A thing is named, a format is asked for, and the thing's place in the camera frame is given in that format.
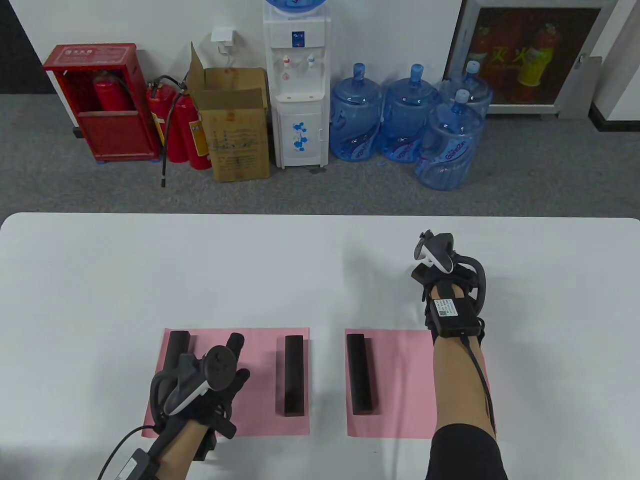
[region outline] white wall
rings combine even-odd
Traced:
[[[226,59],[210,42],[216,26],[236,29],[237,67],[265,67],[264,0],[11,0],[42,61],[56,44],[133,42],[145,76],[182,77],[193,41],[205,66]],[[424,78],[444,72],[461,0],[328,0],[333,19],[333,76],[367,64],[368,76],[408,76],[412,63]]]
[[[606,120],[640,120],[640,3],[634,3],[602,63],[593,103]]]
[[[640,120],[640,69],[636,70],[607,120]]]
[[[602,57],[602,61],[606,59],[635,4],[636,0],[618,0],[591,56]]]

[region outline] blue flower decal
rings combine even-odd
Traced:
[[[293,124],[293,129],[298,132],[298,135],[293,142],[293,146],[295,147],[297,152],[304,152],[305,147],[303,147],[303,144],[309,141],[307,137],[302,136],[302,134],[307,131],[307,129],[305,128],[305,123],[300,122],[299,124]]]

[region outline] pink paper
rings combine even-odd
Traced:
[[[169,333],[164,331],[159,372],[164,364]],[[249,380],[234,399],[231,421],[237,427],[236,436],[294,436],[309,435],[309,329],[308,328],[228,328],[189,330],[191,349],[197,358],[215,345],[224,345],[232,332],[244,335],[244,347],[238,368],[251,372]],[[302,335],[305,356],[305,416],[284,417],[284,344],[287,335]],[[145,425],[153,425],[147,406]],[[143,436],[157,436],[145,430]]]
[[[436,427],[431,332],[345,330],[345,351],[349,333],[363,333],[371,353],[374,413],[353,415],[346,361],[347,434],[365,438],[431,438]]]

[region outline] gray carpet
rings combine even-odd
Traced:
[[[640,134],[599,133],[588,120],[489,119],[453,192],[378,158],[228,184],[169,164],[161,189],[158,164],[96,165],[55,95],[0,95],[0,111],[0,221],[19,211],[640,218]]]

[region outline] glove finger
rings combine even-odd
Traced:
[[[227,348],[231,350],[236,356],[236,360],[240,358],[240,352],[242,347],[244,346],[244,336],[240,333],[232,333],[229,335],[229,340],[227,340]]]
[[[225,393],[227,393],[231,400],[233,400],[236,394],[242,389],[246,381],[249,380],[250,376],[251,372],[247,369],[240,369],[236,372],[235,378],[232,380],[231,384],[225,391]]]

